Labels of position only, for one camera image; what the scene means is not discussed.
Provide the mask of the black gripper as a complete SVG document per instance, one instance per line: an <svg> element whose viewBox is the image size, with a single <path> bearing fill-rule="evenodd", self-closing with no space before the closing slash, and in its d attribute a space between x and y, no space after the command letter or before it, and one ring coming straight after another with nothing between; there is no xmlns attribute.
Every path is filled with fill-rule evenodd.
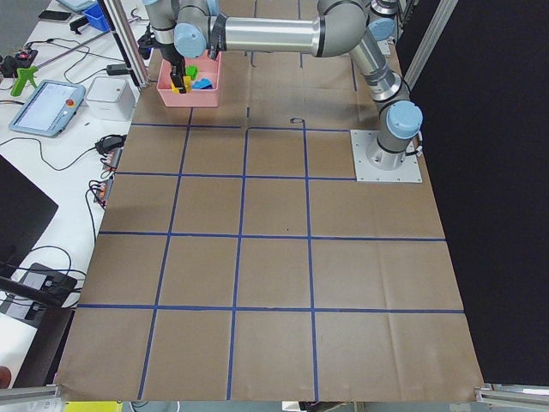
<svg viewBox="0 0 549 412"><path fill-rule="evenodd" d="M160 52L163 59L172 65L170 71L172 90L178 91L180 94L186 94L186 86L184 82L185 67L182 64L182 56L178 53L174 44L161 44Z"/></svg>

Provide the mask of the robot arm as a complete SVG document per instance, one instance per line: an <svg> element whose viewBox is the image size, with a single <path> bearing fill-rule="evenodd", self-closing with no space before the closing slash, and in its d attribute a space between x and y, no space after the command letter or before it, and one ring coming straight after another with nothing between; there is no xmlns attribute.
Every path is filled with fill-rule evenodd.
<svg viewBox="0 0 549 412"><path fill-rule="evenodd" d="M216 1L146 1L154 43L170 64L175 92L191 90L186 58L220 52L300 52L315 58L347 54L364 77L377 105L380 130L365 153L376 168L401 167L409 143L419 134L423 114L409 99L409 88L390 69L360 1L320 1L313 20L235 17L223 14Z"/></svg>

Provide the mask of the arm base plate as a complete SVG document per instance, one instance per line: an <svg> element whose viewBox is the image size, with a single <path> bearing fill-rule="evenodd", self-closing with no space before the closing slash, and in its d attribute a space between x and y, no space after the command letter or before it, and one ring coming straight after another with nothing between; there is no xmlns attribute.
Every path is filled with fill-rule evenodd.
<svg viewBox="0 0 549 412"><path fill-rule="evenodd" d="M406 150L399 154L384 151L377 141L378 130L350 130L353 164L359 183L422 182L416 154Z"/></svg>

